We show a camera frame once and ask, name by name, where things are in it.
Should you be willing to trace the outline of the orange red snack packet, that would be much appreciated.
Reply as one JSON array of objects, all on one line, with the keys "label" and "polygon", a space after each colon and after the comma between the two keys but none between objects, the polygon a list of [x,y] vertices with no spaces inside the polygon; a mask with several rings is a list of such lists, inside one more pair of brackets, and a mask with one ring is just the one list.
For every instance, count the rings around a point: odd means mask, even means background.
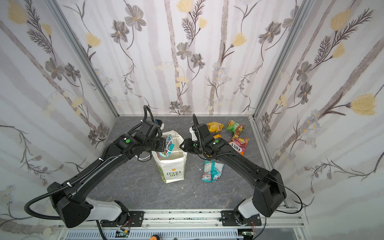
[{"label": "orange red snack packet", "polygon": [[243,156],[245,154],[245,148],[248,145],[249,140],[249,138],[240,138],[239,134],[234,133],[229,144],[235,151]]}]

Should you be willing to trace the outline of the teal snack packet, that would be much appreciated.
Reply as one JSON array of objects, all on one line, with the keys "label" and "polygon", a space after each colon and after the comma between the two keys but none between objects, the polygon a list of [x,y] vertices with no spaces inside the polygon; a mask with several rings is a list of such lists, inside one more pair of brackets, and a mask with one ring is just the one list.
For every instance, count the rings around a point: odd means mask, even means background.
[{"label": "teal snack packet", "polygon": [[224,164],[215,161],[204,162],[204,170],[201,180],[204,182],[212,183],[219,180],[222,175]]},{"label": "teal snack packet", "polygon": [[168,158],[174,149],[174,140],[172,135],[168,135],[165,141],[165,148],[163,152],[157,153],[159,158]]}]

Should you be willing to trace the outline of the small yellow snack packet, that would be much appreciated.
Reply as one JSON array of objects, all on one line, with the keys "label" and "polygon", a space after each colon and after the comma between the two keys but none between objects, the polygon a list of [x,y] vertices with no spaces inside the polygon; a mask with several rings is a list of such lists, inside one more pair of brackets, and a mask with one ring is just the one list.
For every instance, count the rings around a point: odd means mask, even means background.
[{"label": "small yellow snack packet", "polygon": [[210,133],[219,133],[223,130],[224,125],[218,122],[207,123]]}]

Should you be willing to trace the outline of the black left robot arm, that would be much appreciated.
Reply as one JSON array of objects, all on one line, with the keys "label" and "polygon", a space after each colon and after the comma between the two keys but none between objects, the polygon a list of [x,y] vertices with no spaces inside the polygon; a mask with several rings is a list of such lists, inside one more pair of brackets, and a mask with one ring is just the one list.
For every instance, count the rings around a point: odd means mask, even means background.
[{"label": "black left robot arm", "polygon": [[[147,152],[162,152],[166,143],[162,137],[164,124],[156,120],[148,106],[139,124],[107,145],[100,157],[66,182],[52,183],[48,192],[28,201],[24,210],[32,217],[44,220],[61,220],[67,228],[83,222],[105,221],[108,225],[124,226],[131,220],[129,210],[120,201],[95,201],[89,193],[116,168]],[[31,206],[49,198],[57,216],[37,213]]]}]

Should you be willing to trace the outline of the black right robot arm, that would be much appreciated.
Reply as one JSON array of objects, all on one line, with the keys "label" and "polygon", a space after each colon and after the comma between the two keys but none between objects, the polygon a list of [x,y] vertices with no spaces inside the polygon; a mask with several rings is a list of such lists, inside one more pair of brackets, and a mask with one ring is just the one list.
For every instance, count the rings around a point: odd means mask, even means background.
[{"label": "black right robot arm", "polygon": [[215,139],[208,126],[200,124],[195,114],[191,130],[194,138],[185,139],[180,145],[184,152],[195,154],[206,161],[225,164],[253,186],[253,197],[241,202],[236,208],[242,218],[249,219],[257,214],[271,217],[279,211],[278,207],[287,198],[286,191],[294,193],[283,184],[277,170],[262,168],[238,153],[226,140]]}]

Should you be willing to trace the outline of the white floral paper bag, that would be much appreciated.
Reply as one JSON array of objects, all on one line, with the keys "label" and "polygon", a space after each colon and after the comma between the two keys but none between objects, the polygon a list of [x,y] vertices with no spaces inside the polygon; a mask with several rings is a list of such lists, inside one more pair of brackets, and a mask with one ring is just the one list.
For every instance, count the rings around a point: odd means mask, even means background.
[{"label": "white floral paper bag", "polygon": [[166,184],[181,181],[185,179],[185,169],[187,162],[187,152],[180,149],[180,144],[184,141],[183,137],[176,131],[163,133],[163,137],[172,135],[174,140],[174,149],[168,158],[159,158],[157,153],[152,151],[152,156],[161,174],[161,179]]}]

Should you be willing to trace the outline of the green snack packet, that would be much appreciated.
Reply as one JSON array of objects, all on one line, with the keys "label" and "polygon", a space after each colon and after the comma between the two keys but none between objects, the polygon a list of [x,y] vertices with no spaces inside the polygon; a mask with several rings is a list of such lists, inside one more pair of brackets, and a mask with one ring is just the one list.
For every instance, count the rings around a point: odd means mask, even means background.
[{"label": "green snack packet", "polygon": [[234,120],[230,120],[226,125],[226,130],[233,132],[237,136],[241,135],[246,130],[246,128],[246,125],[242,125]]}]

